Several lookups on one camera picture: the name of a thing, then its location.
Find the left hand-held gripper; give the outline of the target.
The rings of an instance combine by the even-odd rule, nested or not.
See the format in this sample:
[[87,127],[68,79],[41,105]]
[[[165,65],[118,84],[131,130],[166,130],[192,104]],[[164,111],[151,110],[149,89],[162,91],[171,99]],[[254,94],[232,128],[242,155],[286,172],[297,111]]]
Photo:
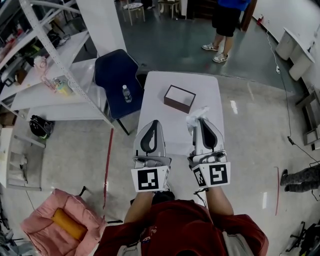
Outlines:
[[163,129],[158,120],[148,123],[135,137],[132,161],[131,175],[136,192],[166,189],[172,159],[166,156]]

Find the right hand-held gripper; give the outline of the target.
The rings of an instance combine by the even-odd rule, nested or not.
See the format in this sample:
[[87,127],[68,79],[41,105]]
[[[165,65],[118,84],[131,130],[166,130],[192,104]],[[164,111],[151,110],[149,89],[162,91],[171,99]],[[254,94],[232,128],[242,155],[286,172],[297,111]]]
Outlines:
[[231,163],[227,161],[222,133],[205,118],[196,118],[192,130],[194,150],[189,167],[200,188],[220,187],[231,182]]

